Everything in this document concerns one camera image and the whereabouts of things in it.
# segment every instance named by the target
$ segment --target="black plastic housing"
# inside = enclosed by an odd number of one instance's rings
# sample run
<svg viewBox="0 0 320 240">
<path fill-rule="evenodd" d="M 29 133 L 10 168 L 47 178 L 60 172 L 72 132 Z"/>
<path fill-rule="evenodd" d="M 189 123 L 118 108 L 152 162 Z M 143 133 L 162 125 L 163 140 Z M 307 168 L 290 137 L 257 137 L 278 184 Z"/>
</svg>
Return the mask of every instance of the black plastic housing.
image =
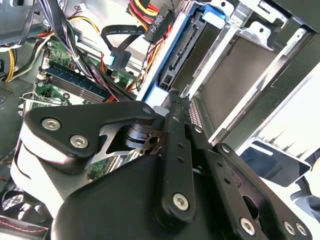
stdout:
<svg viewBox="0 0 320 240">
<path fill-rule="evenodd" d="M 149 31 L 145 34 L 144 39 L 151 43 L 156 44 L 166 33 L 169 25 L 173 22 L 175 14 L 173 10 L 163 4 L 159 10 L 158 15 L 154 18 Z"/>
</svg>

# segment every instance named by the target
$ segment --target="green circuit board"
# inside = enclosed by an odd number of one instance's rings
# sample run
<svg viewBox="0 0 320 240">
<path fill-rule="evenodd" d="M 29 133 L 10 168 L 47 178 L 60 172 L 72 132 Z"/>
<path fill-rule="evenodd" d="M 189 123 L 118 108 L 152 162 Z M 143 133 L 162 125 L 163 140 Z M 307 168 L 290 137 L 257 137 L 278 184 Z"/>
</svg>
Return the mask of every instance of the green circuit board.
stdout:
<svg viewBox="0 0 320 240">
<path fill-rule="evenodd" d="M 54 38 L 47 43 L 46 50 L 44 51 L 44 56 L 55 64 L 68 68 L 69 70 L 77 72 L 79 69 L 76 63 L 73 61 L 71 55 L 66 50 L 65 46 L 58 40 Z M 98 67 L 100 67 L 100 62 L 91 58 L 91 61 Z M 135 76 L 129 74 L 126 71 L 113 71 L 112 77 L 115 81 L 121 82 L 123 86 L 129 85 Z"/>
</svg>

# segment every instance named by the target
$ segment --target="black bracket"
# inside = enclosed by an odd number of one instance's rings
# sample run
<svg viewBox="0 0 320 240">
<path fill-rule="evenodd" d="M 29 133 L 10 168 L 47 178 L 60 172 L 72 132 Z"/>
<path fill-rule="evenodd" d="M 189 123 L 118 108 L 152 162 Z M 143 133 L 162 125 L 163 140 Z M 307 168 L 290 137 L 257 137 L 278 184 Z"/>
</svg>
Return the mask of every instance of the black bracket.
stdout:
<svg viewBox="0 0 320 240">
<path fill-rule="evenodd" d="M 24 118 L 24 125 L 31 134 L 65 156 L 57 159 L 49 152 L 38 154 L 44 147 L 34 141 L 22 141 L 25 147 L 39 158 L 51 163 L 59 170 L 75 174 L 83 172 L 99 147 L 101 130 L 107 136 L 104 147 L 108 149 L 116 133 L 124 126 L 140 124 L 152 125 L 157 114 L 141 101 L 112 102 L 108 104 L 85 104 L 64 107 L 34 108 Z M 42 126 L 45 119 L 55 119 L 60 128 L 48 130 Z M 85 148 L 76 148 L 71 144 L 71 137 L 83 136 L 88 141 Z"/>
<path fill-rule="evenodd" d="M 161 157 L 154 212 L 159 222 L 180 230 L 196 216 L 190 141 L 185 122 L 176 114 L 165 118 L 164 135 L 151 154 Z"/>
</svg>

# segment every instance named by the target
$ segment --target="hole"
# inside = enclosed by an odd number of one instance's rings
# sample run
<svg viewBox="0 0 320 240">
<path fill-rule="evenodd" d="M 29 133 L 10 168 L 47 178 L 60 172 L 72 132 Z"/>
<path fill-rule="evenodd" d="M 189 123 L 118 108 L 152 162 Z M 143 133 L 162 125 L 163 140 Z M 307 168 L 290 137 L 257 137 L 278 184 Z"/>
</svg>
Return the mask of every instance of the hole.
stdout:
<svg viewBox="0 0 320 240">
<path fill-rule="evenodd" d="M 178 161 L 179 161 L 179 163 L 181 163 L 181 164 L 183 164 L 184 162 L 185 162 L 185 160 L 182 158 L 182 157 L 178 157 Z"/>
<path fill-rule="evenodd" d="M 145 113 L 147 113 L 147 114 L 151 114 L 150 109 L 147 108 L 147 107 L 144 107 L 142 110 L 143 110 Z"/>
<path fill-rule="evenodd" d="M 252 199 L 248 196 L 242 196 L 245 205 L 249 209 L 249 212 L 254 220 L 256 220 L 259 216 L 259 210 L 257 208 L 257 205 L 252 201 Z"/>
<path fill-rule="evenodd" d="M 179 143 L 178 143 L 178 147 L 181 148 L 181 149 L 183 149 L 183 148 L 185 147 L 185 145 L 183 145 L 182 143 L 179 142 Z"/>
<path fill-rule="evenodd" d="M 224 181 L 225 181 L 227 184 L 231 184 L 231 182 L 230 182 L 228 179 L 226 179 L 226 178 L 224 178 Z"/>
<path fill-rule="evenodd" d="M 180 122 L 180 119 L 179 118 L 177 118 L 176 116 L 173 116 L 173 119 L 176 121 L 176 122 Z"/>
<path fill-rule="evenodd" d="M 159 142 L 159 138 L 157 136 L 153 136 L 149 139 L 149 144 L 155 145 L 157 142 Z"/>
</svg>

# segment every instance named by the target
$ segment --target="black metal arm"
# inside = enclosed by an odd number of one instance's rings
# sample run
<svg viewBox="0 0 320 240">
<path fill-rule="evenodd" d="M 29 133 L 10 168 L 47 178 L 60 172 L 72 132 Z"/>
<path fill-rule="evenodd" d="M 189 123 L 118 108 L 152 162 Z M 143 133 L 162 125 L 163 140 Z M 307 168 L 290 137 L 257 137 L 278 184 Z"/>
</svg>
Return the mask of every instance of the black metal arm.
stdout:
<svg viewBox="0 0 320 240">
<path fill-rule="evenodd" d="M 147 152 L 72 193 L 53 222 L 54 239 L 312 239 L 232 149 L 213 148 L 190 124 L 188 100 L 170 95 L 164 106 L 165 117 L 138 101 L 36 108 L 25 116 L 34 140 L 22 134 L 25 148 L 65 173 L 80 173 L 107 152 Z M 42 127 L 45 119 L 60 128 Z M 75 135 L 85 147 L 71 143 Z"/>
</svg>

